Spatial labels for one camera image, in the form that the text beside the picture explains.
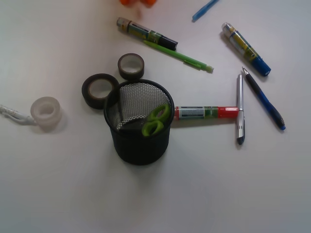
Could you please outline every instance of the brown tape roll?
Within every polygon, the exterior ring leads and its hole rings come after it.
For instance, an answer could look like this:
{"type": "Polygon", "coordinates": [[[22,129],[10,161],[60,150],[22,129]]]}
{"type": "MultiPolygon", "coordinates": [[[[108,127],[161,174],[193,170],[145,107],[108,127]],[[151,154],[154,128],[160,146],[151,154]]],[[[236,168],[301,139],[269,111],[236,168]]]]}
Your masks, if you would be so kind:
{"type": "Polygon", "coordinates": [[[97,98],[95,96],[92,96],[90,92],[90,87],[92,83],[100,79],[110,82],[112,89],[116,88],[116,86],[119,85],[119,82],[116,80],[116,78],[109,74],[94,74],[88,79],[86,79],[82,85],[82,95],[84,97],[84,100],[88,104],[88,106],[90,106],[91,108],[95,108],[95,109],[103,109],[104,102],[106,100],[106,97],[97,98]]]}
{"type": "Polygon", "coordinates": [[[135,53],[123,55],[118,61],[118,69],[122,78],[133,81],[140,79],[145,72],[145,62],[135,53]]]}

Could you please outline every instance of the blue pen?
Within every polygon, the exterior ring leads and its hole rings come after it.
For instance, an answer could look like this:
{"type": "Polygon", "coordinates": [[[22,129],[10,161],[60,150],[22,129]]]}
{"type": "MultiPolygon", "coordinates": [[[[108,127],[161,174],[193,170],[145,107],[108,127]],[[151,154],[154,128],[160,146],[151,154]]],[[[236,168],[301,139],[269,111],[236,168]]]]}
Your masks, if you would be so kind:
{"type": "Polygon", "coordinates": [[[276,125],[281,129],[285,130],[285,123],[280,113],[276,110],[276,108],[268,101],[267,97],[262,92],[261,88],[255,82],[253,77],[247,72],[247,70],[242,67],[245,78],[248,81],[249,85],[254,90],[255,94],[258,96],[263,106],[267,109],[268,113],[271,115],[272,119],[275,121],[276,125]]]}
{"type": "Polygon", "coordinates": [[[218,0],[211,0],[208,4],[202,7],[194,16],[192,16],[192,21],[197,21],[202,15],[204,15],[209,8],[211,8],[218,0]]]}

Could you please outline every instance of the mechanical pencil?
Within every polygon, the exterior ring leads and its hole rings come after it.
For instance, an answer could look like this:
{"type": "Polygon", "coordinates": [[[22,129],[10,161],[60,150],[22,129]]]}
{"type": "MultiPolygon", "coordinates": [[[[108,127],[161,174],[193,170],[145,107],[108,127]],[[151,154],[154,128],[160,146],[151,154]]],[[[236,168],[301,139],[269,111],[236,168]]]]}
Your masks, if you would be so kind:
{"type": "Polygon", "coordinates": [[[181,53],[178,53],[178,52],[175,52],[175,51],[172,51],[172,50],[169,50],[163,46],[160,46],[160,45],[157,45],[155,43],[152,43],[152,42],[149,42],[149,41],[146,41],[144,40],[144,43],[146,45],[148,45],[149,47],[155,49],[155,50],[158,50],[160,52],[163,52],[163,53],[166,53],[172,57],[175,57],[179,60],[182,60],[184,63],[196,68],[196,69],[202,69],[202,70],[206,70],[207,72],[209,73],[212,73],[214,68],[213,67],[210,67],[202,62],[199,62],[197,60],[194,60],[190,57],[187,57],[185,55],[182,55],[181,53]]]}

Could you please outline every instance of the silver pen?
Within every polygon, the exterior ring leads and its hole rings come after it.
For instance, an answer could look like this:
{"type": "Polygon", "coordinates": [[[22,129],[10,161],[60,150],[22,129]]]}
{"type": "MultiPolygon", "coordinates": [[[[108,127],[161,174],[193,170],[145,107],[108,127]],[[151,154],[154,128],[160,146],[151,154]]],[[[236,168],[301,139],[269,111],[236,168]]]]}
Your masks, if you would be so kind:
{"type": "Polygon", "coordinates": [[[237,118],[237,142],[242,145],[245,139],[245,118],[243,109],[243,76],[238,75],[237,80],[237,95],[238,95],[238,118],[237,118]]]}

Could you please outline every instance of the mesh cup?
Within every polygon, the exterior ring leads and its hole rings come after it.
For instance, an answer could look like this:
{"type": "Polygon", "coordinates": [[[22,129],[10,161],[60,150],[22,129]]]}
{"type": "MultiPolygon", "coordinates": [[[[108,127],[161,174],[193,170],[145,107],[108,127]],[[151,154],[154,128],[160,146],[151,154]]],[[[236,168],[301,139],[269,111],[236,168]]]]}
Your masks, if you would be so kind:
{"type": "Polygon", "coordinates": [[[159,159],[169,144],[174,102],[167,90],[155,82],[124,82],[107,96],[104,117],[119,157],[131,164],[147,165],[159,159]],[[134,119],[145,119],[156,107],[165,103],[170,106],[171,115],[160,132],[149,137],[135,137],[119,132],[122,125],[134,119]]]}

